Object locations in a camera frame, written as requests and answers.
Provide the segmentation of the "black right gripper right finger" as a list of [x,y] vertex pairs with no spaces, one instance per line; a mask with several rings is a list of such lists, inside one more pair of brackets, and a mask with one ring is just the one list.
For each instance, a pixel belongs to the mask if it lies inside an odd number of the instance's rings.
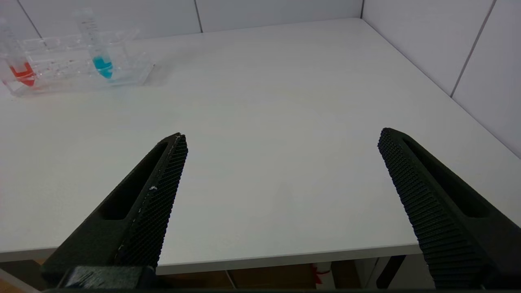
[[437,289],[519,289],[521,230],[404,132],[378,149]]

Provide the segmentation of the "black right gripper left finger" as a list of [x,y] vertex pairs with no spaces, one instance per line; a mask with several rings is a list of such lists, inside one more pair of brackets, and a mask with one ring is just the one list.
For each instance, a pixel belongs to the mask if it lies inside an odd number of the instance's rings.
[[159,141],[41,266],[49,289],[153,288],[187,155]]

